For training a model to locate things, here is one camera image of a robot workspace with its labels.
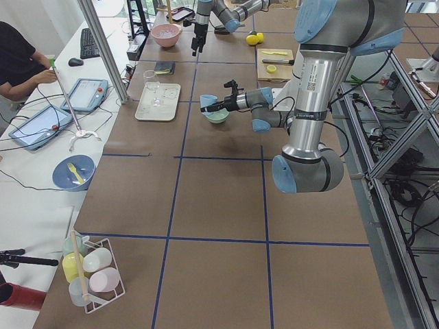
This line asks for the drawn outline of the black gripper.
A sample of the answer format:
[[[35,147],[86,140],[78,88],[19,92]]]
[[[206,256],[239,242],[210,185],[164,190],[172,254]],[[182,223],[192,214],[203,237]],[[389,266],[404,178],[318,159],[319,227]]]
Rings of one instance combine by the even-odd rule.
[[[217,105],[209,105],[201,108],[201,113],[212,113],[219,110],[227,110],[228,112],[236,111],[237,100],[235,97],[225,97],[223,101],[217,103]]]
[[[197,56],[197,51],[203,51],[206,43],[206,36],[196,34],[191,41],[192,56]]]

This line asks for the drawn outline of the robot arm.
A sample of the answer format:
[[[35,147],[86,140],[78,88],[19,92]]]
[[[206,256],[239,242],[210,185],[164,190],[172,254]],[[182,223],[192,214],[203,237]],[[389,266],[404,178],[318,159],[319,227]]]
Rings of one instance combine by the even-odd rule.
[[[269,0],[246,1],[235,9],[229,9],[224,1],[199,0],[193,22],[184,23],[184,26],[194,24],[194,37],[191,41],[192,56],[202,53],[206,43],[211,13],[220,20],[227,32],[233,33],[240,23],[258,11],[266,11],[270,6]]]
[[[335,188],[344,167],[320,137],[337,86],[337,66],[346,55],[358,57],[395,48],[403,37],[406,5],[405,1],[305,1],[294,26],[303,61],[292,105],[277,110],[270,88],[240,93],[236,83],[229,82],[233,93],[223,101],[202,102],[201,112],[248,109],[254,131],[273,127],[288,131],[288,142],[272,160],[278,190],[304,193]]]

